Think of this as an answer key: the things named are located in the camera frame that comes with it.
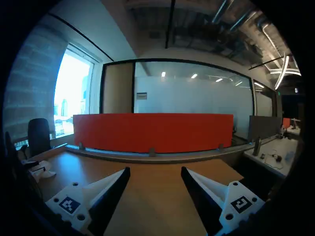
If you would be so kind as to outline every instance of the black office chair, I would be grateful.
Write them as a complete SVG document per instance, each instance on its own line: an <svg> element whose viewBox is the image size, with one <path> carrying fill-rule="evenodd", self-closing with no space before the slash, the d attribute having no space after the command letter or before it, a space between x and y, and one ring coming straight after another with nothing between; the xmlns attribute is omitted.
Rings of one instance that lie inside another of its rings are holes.
<svg viewBox="0 0 315 236"><path fill-rule="evenodd" d="M36 118L28 123L28 145L31 157L51 149L49 125L44 118Z"/></svg>

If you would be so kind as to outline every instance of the glass partition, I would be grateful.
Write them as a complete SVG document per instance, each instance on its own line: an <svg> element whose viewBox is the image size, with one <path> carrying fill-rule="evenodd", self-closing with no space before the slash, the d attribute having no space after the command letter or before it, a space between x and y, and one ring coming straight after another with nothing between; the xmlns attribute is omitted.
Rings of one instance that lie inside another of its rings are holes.
<svg viewBox="0 0 315 236"><path fill-rule="evenodd" d="M192 63L137 62L134 93L135 113L232 114L232 144L248 136L253 96L245 76Z"/></svg>
<svg viewBox="0 0 315 236"><path fill-rule="evenodd" d="M277 116L276 92L254 80L257 116Z"/></svg>

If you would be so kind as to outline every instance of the orange privacy panel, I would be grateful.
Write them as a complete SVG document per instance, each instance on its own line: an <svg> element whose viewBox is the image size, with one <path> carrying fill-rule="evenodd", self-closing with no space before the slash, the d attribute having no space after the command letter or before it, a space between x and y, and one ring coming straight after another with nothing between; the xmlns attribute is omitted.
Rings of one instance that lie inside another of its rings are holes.
<svg viewBox="0 0 315 236"><path fill-rule="evenodd" d="M178 153L230 147L229 114L92 114L75 115L74 142L108 151Z"/></svg>
<svg viewBox="0 0 315 236"><path fill-rule="evenodd" d="M283 127L284 128L290 127L290 118L283 118Z"/></svg>

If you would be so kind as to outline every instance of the curved light fixture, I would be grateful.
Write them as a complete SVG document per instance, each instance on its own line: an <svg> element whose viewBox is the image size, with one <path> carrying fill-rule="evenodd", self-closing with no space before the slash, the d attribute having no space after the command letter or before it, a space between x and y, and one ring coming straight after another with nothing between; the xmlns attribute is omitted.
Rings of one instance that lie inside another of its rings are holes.
<svg viewBox="0 0 315 236"><path fill-rule="evenodd" d="M271 74L280 74L281 71L273 71L273 72L270 72ZM296 72L296 71L286 71L285 72L286 74L292 74L292 75L298 75L298 76L301 76L301 73L300 72Z"/></svg>
<svg viewBox="0 0 315 236"><path fill-rule="evenodd" d="M277 83L276 83L276 86L275 86L275 89L278 89L281 81L283 80L283 77L285 75L285 71L287 70L288 68L288 63L289 63L289 56L286 56L285 59L284 59L284 62L283 62L283 65L282 65L282 71L279 75L279 78L277 80Z"/></svg>

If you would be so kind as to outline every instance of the white desk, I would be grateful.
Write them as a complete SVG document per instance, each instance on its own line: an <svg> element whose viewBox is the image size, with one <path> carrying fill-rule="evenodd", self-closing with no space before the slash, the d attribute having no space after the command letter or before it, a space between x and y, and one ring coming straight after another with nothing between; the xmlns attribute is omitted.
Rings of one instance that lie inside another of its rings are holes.
<svg viewBox="0 0 315 236"><path fill-rule="evenodd" d="M296 129L292 129L293 126L290 126L289 128L287 128L287 132L289 134L293 134L293 135L300 135L301 129L299 127L296 127Z"/></svg>
<svg viewBox="0 0 315 236"><path fill-rule="evenodd" d="M275 139L261 145L258 156L253 156L254 149L245 151L244 155L284 179L291 168L297 144L298 141L294 139ZM265 154L264 159L260 158L262 154ZM281 156L281 162L276 162L276 159L271 156L272 154Z"/></svg>

